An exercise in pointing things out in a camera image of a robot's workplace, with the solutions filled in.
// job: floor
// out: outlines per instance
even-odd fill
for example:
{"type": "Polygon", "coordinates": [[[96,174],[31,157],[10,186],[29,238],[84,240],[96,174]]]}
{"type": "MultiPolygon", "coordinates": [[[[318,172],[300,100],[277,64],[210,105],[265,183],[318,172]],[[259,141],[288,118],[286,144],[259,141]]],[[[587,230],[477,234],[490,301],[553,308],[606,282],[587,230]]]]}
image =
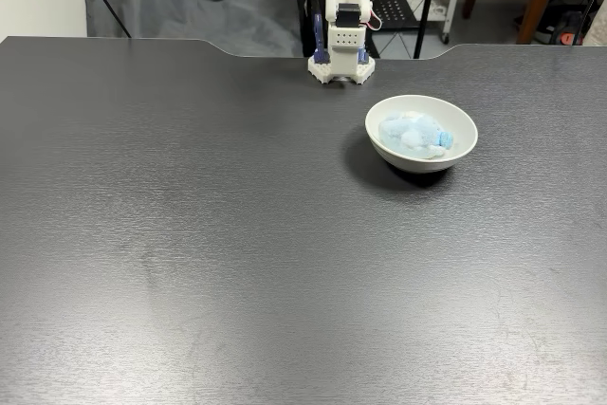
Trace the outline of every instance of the floor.
{"type": "MultiPolygon", "coordinates": [[[[442,23],[426,30],[421,59],[440,56],[454,46],[465,43],[514,45],[517,29],[514,18],[522,14],[521,6],[476,6],[472,17],[462,18],[461,10],[455,12],[448,45],[440,39],[442,23]]],[[[374,32],[373,41],[382,59],[412,59],[417,32],[374,32]]]]}

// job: table surface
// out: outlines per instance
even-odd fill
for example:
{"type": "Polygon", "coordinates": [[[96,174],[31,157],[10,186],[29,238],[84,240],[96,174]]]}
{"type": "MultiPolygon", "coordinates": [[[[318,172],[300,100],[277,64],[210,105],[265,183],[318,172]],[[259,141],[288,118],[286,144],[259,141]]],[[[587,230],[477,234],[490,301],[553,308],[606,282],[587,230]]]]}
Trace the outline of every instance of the table surface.
{"type": "Polygon", "coordinates": [[[607,401],[607,49],[305,69],[0,45],[0,402],[607,401]],[[405,93],[476,149],[386,165],[364,116],[405,93]]]}

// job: gray fabric backdrop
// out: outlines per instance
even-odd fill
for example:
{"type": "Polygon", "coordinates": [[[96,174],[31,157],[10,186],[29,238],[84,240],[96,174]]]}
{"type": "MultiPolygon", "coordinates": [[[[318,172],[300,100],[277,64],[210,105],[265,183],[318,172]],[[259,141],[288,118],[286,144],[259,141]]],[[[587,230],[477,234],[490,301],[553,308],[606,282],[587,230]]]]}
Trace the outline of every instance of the gray fabric backdrop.
{"type": "MultiPolygon", "coordinates": [[[[109,0],[134,37],[194,38],[242,56],[302,56],[296,0],[109,0]]],[[[86,0],[90,37],[122,31],[102,0],[86,0]]]]}

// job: metal rod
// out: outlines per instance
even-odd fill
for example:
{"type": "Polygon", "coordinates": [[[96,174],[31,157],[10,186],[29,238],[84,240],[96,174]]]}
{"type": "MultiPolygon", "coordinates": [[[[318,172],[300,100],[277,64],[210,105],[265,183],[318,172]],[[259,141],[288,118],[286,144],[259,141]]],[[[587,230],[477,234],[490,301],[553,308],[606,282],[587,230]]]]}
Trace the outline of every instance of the metal rod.
{"type": "Polygon", "coordinates": [[[421,46],[424,43],[424,35],[426,34],[426,25],[428,24],[428,14],[430,13],[431,3],[432,0],[424,0],[424,9],[421,13],[419,31],[417,32],[417,42],[415,43],[414,59],[419,59],[419,55],[421,54],[421,46]]]}

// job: white bowl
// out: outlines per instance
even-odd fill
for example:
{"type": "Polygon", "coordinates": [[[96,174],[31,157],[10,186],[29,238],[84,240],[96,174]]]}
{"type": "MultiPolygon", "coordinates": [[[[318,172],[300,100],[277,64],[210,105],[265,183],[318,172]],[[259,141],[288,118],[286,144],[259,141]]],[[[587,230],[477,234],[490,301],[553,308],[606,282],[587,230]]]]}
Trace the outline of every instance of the white bowl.
{"type": "Polygon", "coordinates": [[[399,95],[380,101],[369,110],[364,124],[373,147],[383,159],[408,173],[446,170],[474,149],[478,139],[478,130],[468,114],[447,101],[423,95],[399,95]],[[453,146],[436,159],[413,158],[391,151],[379,141],[378,130],[379,123],[395,111],[417,111],[432,116],[446,131],[453,133],[453,146]]]}

